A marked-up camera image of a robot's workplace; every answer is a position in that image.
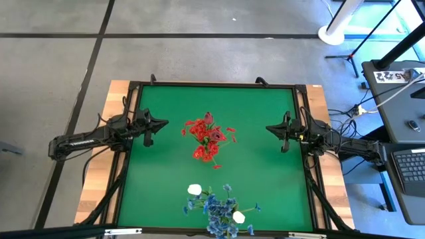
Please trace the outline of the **black rig beam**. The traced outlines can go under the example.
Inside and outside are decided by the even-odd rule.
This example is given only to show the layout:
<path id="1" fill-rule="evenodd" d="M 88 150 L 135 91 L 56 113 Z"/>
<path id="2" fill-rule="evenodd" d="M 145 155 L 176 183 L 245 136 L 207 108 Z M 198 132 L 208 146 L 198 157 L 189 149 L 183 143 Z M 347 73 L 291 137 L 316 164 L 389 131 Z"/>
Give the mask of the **black rig beam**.
<path id="1" fill-rule="evenodd" d="M 116 229 L 112 225 L 79 225 L 0 232 L 0 239 L 87 239 Z"/>

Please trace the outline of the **black keyboard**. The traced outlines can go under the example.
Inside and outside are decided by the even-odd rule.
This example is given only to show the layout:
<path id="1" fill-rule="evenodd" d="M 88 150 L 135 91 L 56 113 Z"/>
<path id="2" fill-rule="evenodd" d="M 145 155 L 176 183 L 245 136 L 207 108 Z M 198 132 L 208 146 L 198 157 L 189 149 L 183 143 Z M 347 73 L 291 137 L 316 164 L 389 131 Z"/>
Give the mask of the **black keyboard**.
<path id="1" fill-rule="evenodd" d="M 425 198 L 425 148 L 396 151 L 392 159 L 404 193 Z"/>

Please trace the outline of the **red artificial flower bunch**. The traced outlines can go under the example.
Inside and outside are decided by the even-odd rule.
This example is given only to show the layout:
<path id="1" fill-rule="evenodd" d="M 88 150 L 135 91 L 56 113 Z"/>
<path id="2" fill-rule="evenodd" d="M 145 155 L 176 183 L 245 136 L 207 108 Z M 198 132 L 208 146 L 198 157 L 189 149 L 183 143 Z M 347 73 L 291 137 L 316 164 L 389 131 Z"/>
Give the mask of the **red artificial flower bunch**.
<path id="1" fill-rule="evenodd" d="M 219 142 L 210 141 L 209 134 L 212 130 L 220 131 L 224 140 Z M 236 130 L 234 128 L 227 127 L 223 131 L 221 126 L 215 125 L 215 122 L 207 125 L 203 119 L 187 121 L 184 128 L 181 130 L 181 135 L 183 137 L 191 135 L 198 143 L 193 151 L 192 158 L 200 160 L 203 163 L 212 163 L 213 169 L 222 168 L 222 165 L 216 162 L 215 157 L 224 146 L 229 143 L 237 143 L 235 134 Z"/>

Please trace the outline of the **blue artificial flower bunch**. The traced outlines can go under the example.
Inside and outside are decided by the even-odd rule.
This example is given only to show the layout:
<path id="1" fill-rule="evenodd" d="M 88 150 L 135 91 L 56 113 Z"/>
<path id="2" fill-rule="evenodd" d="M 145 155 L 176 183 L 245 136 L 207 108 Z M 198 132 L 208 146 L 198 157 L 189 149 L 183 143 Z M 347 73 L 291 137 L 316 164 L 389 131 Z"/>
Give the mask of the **blue artificial flower bunch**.
<path id="1" fill-rule="evenodd" d="M 250 211 L 253 211 L 253 210 L 256 210 L 257 212 L 262 211 L 262 209 L 261 209 L 261 207 L 258 203 L 256 203 L 253 208 L 248 208 L 248 209 L 245 209 L 245 210 L 239 210 L 237 199 L 235 197 L 230 196 L 230 192 L 232 191 L 231 186 L 229 184 L 226 184 L 226 185 L 223 186 L 223 189 L 227 194 L 227 198 L 225 200 L 222 200 L 222 201 L 227 202 L 227 203 L 232 205 L 231 206 L 233 208 L 232 213 L 234 213 L 235 211 L 240 211 L 243 214 L 245 212 L 250 212 Z M 231 229 L 230 229 L 230 233 L 231 233 L 230 239 L 236 238 L 238 236 L 238 233 L 240 232 L 239 227 L 238 227 L 239 224 L 235 223 L 233 220 L 232 220 L 232 222 L 234 223 L 234 226 L 232 226 Z"/>
<path id="2" fill-rule="evenodd" d="M 187 199 L 187 205 L 183 207 L 183 214 L 188 215 L 190 210 L 199 208 L 208 216 L 207 231 L 216 239 L 230 239 L 232 222 L 232 205 L 218 200 L 215 194 L 203 198 L 201 195 L 193 199 Z"/>

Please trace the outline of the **dark grey desk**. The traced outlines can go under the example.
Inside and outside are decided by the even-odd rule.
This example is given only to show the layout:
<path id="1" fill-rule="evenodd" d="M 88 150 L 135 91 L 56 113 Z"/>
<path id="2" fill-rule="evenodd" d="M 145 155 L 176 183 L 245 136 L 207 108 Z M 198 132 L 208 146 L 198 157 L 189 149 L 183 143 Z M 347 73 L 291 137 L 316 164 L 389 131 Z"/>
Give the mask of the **dark grey desk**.
<path id="1" fill-rule="evenodd" d="M 389 139 L 393 143 L 425 143 L 425 98 L 414 98 L 413 93 L 425 90 L 425 63 L 402 61 L 393 62 L 386 70 L 377 70 L 371 61 L 362 63 L 364 76 L 369 84 L 374 101 Z M 414 69 L 423 74 L 419 83 L 404 88 L 403 84 L 378 84 L 373 76 L 375 71 L 403 71 Z M 412 130 L 408 121 L 414 120 L 421 128 Z"/>
<path id="2" fill-rule="evenodd" d="M 410 225 L 425 226 L 425 198 L 404 193 L 396 171 L 392 153 L 407 149 L 425 148 L 425 144 L 383 143 L 381 155 L 405 221 Z"/>

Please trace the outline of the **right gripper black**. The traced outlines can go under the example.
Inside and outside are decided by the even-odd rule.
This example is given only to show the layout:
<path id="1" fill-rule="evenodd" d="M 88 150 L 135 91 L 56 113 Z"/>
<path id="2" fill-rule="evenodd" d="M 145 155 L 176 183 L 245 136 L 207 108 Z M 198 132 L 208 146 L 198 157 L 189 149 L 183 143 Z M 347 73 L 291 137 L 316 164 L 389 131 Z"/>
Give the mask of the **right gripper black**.
<path id="1" fill-rule="evenodd" d="M 290 148 L 289 139 L 300 143 L 309 142 L 309 123 L 306 119 L 291 119 L 290 111 L 287 111 L 281 123 L 266 126 L 266 129 L 283 141 L 281 152 L 286 153 Z"/>

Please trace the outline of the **thick black pole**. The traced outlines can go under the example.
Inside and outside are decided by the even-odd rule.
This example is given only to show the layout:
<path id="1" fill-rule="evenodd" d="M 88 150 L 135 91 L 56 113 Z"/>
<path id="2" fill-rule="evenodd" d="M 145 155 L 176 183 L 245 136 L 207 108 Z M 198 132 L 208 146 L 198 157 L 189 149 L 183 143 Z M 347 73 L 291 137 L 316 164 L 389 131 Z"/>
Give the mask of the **thick black pole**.
<path id="1" fill-rule="evenodd" d="M 401 42 L 390 50 L 380 60 L 372 60 L 377 70 L 386 70 L 389 66 L 409 48 L 412 48 L 419 40 L 425 37 L 425 21 L 409 33 Z"/>

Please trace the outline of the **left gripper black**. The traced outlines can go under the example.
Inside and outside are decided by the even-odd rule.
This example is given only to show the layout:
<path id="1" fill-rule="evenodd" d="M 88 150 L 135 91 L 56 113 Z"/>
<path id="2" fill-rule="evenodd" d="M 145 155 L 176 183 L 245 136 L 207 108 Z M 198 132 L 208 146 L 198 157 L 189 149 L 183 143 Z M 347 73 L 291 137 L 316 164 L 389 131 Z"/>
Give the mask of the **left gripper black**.
<path id="1" fill-rule="evenodd" d="M 153 145 L 153 135 L 165 127 L 169 121 L 167 119 L 157 119 L 151 115 L 148 108 L 136 113 L 135 119 L 128 125 L 128 136 L 139 137 L 143 135 L 143 145 L 150 147 Z"/>

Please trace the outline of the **silver metal bracket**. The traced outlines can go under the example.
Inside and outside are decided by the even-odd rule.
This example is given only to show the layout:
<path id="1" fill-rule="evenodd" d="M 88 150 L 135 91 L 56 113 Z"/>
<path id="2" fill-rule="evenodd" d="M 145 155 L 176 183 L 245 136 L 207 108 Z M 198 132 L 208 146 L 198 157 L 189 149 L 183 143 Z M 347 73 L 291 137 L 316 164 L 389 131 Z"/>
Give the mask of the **silver metal bracket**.
<path id="1" fill-rule="evenodd" d="M 306 233 L 306 232 L 288 232 L 288 238 L 295 239 L 327 239 L 325 234 Z"/>
<path id="2" fill-rule="evenodd" d="M 128 235 L 128 234 L 141 234 L 141 228 L 115 228 L 115 229 L 106 229 L 104 231 L 104 236 L 119 236 L 119 235 Z"/>

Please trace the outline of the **black tripod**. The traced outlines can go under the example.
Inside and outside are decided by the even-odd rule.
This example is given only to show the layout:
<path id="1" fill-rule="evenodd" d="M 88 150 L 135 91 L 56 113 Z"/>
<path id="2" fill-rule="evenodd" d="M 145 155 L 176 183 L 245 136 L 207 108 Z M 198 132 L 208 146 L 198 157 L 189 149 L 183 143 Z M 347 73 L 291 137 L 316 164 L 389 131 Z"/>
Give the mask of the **black tripod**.
<path id="1" fill-rule="evenodd" d="M 369 40 L 369 39 L 375 39 L 375 40 L 401 40 L 403 38 L 402 33 L 396 34 L 396 33 L 378 33 L 377 29 L 381 26 L 381 24 L 386 20 L 386 18 L 392 14 L 392 12 L 396 9 L 396 7 L 399 5 L 399 3 L 402 0 L 383 0 L 384 2 L 389 2 L 391 4 L 391 8 L 387 11 L 387 13 L 382 17 L 382 19 L 365 35 L 365 34 L 359 34 L 359 35 L 346 35 L 351 40 L 361 40 L 359 45 L 352 50 L 351 53 L 347 55 L 332 55 L 332 56 L 325 56 L 325 58 L 343 58 L 345 59 L 352 67 L 353 71 L 355 73 L 355 77 L 359 77 L 359 72 L 357 70 L 354 57 L 355 54 L 359 51 L 359 49 Z"/>

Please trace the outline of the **white round-base pole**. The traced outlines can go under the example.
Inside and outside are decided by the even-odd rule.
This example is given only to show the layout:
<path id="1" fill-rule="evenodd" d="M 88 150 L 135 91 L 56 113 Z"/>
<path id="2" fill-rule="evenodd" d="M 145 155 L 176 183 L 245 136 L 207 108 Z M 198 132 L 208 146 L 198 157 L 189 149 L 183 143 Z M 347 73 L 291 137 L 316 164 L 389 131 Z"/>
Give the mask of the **white round-base pole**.
<path id="1" fill-rule="evenodd" d="M 318 37 L 329 45 L 340 45 L 345 40 L 345 29 L 365 0 L 344 0 L 328 25 L 318 30 Z"/>

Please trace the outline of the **white paper label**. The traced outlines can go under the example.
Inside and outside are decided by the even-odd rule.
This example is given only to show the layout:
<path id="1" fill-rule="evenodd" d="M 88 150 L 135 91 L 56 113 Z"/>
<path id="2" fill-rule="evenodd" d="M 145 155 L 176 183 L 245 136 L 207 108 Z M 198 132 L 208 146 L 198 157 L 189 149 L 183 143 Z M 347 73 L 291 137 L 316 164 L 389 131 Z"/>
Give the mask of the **white paper label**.
<path id="1" fill-rule="evenodd" d="M 378 84 L 403 84 L 408 82 L 403 71 L 375 71 L 373 76 Z"/>

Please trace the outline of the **green table mat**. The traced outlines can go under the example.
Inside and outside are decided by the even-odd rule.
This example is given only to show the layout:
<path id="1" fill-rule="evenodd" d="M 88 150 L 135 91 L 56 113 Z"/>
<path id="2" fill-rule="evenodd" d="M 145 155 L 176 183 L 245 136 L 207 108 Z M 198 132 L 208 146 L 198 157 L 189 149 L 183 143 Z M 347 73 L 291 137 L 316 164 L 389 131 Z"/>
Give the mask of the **green table mat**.
<path id="1" fill-rule="evenodd" d="M 118 224 L 140 228 L 206 228 L 202 210 L 185 212 L 189 185 L 199 184 L 226 198 L 231 186 L 246 225 L 263 230 L 312 229 L 303 160 L 298 143 L 286 153 L 267 130 L 294 112 L 291 90 L 146 86 L 140 106 L 167 120 L 153 138 L 133 141 Z M 181 130 L 210 112 L 221 128 L 235 135 L 211 163 L 193 157 L 197 142 Z"/>

